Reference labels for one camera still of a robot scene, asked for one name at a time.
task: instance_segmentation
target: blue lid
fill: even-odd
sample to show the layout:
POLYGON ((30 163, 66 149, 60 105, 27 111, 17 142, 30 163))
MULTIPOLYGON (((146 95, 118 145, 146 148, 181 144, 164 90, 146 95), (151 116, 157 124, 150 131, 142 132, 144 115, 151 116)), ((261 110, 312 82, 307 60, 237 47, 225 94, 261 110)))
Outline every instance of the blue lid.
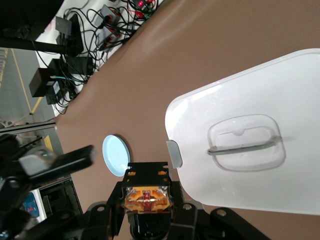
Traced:
POLYGON ((117 177, 122 177, 130 162, 130 153, 125 142, 118 136, 109 135, 103 140, 102 154, 108 169, 117 177))

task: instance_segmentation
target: brown surface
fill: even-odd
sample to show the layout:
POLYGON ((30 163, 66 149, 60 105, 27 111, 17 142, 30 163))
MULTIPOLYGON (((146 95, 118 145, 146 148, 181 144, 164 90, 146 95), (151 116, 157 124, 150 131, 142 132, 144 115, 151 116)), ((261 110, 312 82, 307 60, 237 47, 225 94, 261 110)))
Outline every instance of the brown surface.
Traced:
MULTIPOLYGON (((94 145, 95 164, 72 179, 84 210, 120 177, 102 142, 121 135, 134 162, 169 161, 165 113, 176 97, 277 57, 320 47, 320 1, 168 0, 94 74, 56 119, 63 150, 94 145)), ((320 217, 239 211, 272 239, 319 239, 320 217)), ((126 226, 123 239, 128 239, 126 226)))

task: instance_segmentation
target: red led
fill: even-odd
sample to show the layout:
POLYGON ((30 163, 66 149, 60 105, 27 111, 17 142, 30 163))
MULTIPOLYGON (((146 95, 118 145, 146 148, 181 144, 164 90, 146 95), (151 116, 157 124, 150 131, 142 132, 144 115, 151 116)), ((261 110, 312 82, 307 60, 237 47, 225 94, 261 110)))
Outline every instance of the red led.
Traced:
POLYGON ((142 19, 145 15, 142 12, 135 11, 135 14, 138 16, 138 18, 142 19))
POLYGON ((150 191, 143 191, 143 199, 144 199, 144 211, 151 211, 151 202, 150 202, 150 191))

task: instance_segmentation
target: yellow floor line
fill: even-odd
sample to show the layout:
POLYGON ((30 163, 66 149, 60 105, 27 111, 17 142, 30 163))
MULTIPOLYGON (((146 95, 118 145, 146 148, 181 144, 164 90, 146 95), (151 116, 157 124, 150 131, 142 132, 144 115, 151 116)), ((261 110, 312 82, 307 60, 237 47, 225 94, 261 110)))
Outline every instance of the yellow floor line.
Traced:
POLYGON ((28 108, 29 108, 29 111, 31 113, 32 111, 31 111, 30 103, 29 103, 29 100, 28 100, 28 97, 27 97, 27 92, 26 92, 26 89, 25 89, 24 82, 22 81, 21 72, 20 72, 20 69, 19 69, 19 66, 18 66, 18 62, 17 62, 17 58, 16 58, 16 55, 15 55, 15 51, 13 50, 13 48, 11 48, 11 51, 12 51, 12 55, 13 55, 13 59, 14 59, 15 65, 16 65, 16 69, 18 71, 19 78, 20 78, 20 81, 21 81, 21 84, 22 84, 25 100, 26 100, 26 103, 28 104, 28 108))
POLYGON ((36 101, 36 103, 35 103, 35 105, 34 105, 34 107, 33 107, 32 111, 31 111, 31 113, 32 113, 32 114, 34 114, 34 113, 35 113, 35 111, 36 111, 37 107, 39 106, 39 103, 41 102, 41 100, 42 100, 42 96, 41 96, 41 97, 39 97, 39 98, 38 98, 38 100, 36 101))
POLYGON ((2 82, 3 76, 4 76, 4 71, 2 70, 2 71, 0 72, 0 82, 2 82))
POLYGON ((54 149, 52 148, 52 144, 51 144, 51 140, 50 140, 49 135, 47 135, 43 140, 44 140, 45 146, 53 152, 54 149))

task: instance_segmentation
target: power adapter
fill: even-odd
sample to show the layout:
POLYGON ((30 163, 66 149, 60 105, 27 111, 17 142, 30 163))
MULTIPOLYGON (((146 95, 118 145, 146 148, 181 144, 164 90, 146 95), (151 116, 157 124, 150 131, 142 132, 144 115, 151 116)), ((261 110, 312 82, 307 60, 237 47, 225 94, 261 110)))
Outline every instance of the power adapter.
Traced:
POLYGON ((65 88, 69 92, 70 100, 73 100, 78 96, 78 94, 76 93, 75 85, 73 85, 70 81, 65 82, 65 88))
POLYGON ((120 20, 120 14, 110 9, 107 5, 103 5, 100 11, 100 15, 103 17, 103 19, 101 17, 97 17, 94 22, 94 25, 97 28, 102 29, 105 24, 116 26, 120 20))
POLYGON ((99 51, 103 51, 108 43, 116 41, 118 37, 116 32, 111 32, 109 28, 103 27, 97 36, 96 45, 99 47, 99 51))
POLYGON ((45 93, 46 102, 48 105, 57 104, 64 96, 65 86, 63 81, 57 79, 54 83, 48 86, 45 93))
POLYGON ((142 11, 143 13, 152 11, 152 8, 150 7, 151 1, 149 0, 132 0, 132 1, 137 10, 142 11))
POLYGON ((71 36, 72 33, 72 21, 64 19, 62 17, 55 17, 55 30, 58 30, 60 33, 71 36))
POLYGON ((38 68, 29 84, 31 96, 33 98, 44 97, 48 90, 48 86, 53 85, 54 81, 50 76, 55 72, 50 68, 38 68))

